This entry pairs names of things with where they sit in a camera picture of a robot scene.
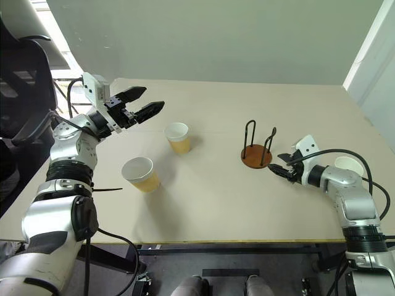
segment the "yellow paper cup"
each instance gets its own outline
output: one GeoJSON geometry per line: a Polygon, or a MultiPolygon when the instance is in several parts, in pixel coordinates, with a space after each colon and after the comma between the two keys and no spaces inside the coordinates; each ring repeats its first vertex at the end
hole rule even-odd
{"type": "Polygon", "coordinates": [[[171,123],[164,129],[164,134],[174,152],[185,154],[191,149],[188,130],[188,126],[181,122],[171,123]]]}
{"type": "Polygon", "coordinates": [[[159,187],[154,163],[147,157],[136,157],[122,167],[122,176],[142,192],[149,193],[159,187]]]}

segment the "person's leg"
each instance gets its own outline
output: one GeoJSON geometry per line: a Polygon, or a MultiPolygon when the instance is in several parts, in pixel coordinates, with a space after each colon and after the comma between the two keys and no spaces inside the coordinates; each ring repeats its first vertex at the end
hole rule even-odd
{"type": "Polygon", "coordinates": [[[259,276],[249,276],[246,282],[246,296],[274,296],[273,291],[259,276]]]}
{"type": "Polygon", "coordinates": [[[184,279],[171,296],[206,296],[205,282],[200,276],[184,279]]]}

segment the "table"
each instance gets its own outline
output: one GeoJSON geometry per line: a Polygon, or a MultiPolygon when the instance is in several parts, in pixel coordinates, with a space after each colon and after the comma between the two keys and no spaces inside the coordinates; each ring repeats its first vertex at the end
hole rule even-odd
{"type": "MultiPolygon", "coordinates": [[[[148,90],[128,104],[129,110],[162,100],[165,107],[142,125],[98,145],[95,187],[123,188],[94,193],[102,229],[137,244],[343,241],[329,197],[241,162],[244,127],[250,119],[257,121],[258,144],[276,126],[272,163],[284,165],[276,155],[291,152],[292,144],[312,134],[321,150],[344,148],[361,154],[373,179],[395,196],[395,155],[341,86],[119,78],[111,84],[111,93],[137,85],[148,90]],[[162,133],[175,121],[190,127],[188,154],[174,154],[162,133]],[[162,184],[151,194],[137,191],[122,178],[123,164],[137,156],[154,161],[162,184]]],[[[337,156],[323,155],[322,164],[334,164],[337,156]]],[[[0,219],[1,239],[23,240],[20,221],[47,168],[48,162],[0,219]]],[[[385,197],[376,189],[373,197],[381,212],[385,197]]],[[[395,233],[393,206],[382,230],[395,233]]],[[[92,242],[119,241],[96,233],[92,242]]]]}

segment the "white wall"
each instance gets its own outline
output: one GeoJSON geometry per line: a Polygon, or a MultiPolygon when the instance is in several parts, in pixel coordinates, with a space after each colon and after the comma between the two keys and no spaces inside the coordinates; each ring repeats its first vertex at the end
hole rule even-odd
{"type": "Polygon", "coordinates": [[[395,152],[395,1],[385,0],[344,82],[395,152]]]}
{"type": "Polygon", "coordinates": [[[116,77],[341,84],[382,0],[48,0],[81,67],[116,77]]]}

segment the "floor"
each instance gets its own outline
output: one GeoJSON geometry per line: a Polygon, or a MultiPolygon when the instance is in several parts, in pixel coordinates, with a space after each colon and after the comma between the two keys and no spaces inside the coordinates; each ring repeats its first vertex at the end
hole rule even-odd
{"type": "MultiPolygon", "coordinates": [[[[98,245],[120,256],[125,256],[126,245],[98,245]]],[[[210,268],[255,268],[268,282],[276,296],[303,295],[302,277],[317,279],[321,293],[326,295],[332,285],[335,271],[314,273],[311,263],[316,255],[212,255],[182,254],[157,257],[141,257],[147,264],[147,272],[152,277],[151,295],[170,296],[173,289],[187,276],[202,274],[202,269],[210,268]]],[[[130,275],[91,266],[89,294],[96,296],[116,295],[128,282],[130,275]]],[[[213,286],[213,296],[242,296],[245,277],[207,277],[213,286]]],[[[66,296],[82,295],[84,263],[75,264],[73,276],[65,291],[66,296]]],[[[339,283],[340,296],[345,295],[344,280],[339,283]]],[[[123,295],[131,295],[131,289],[123,295]]]]}

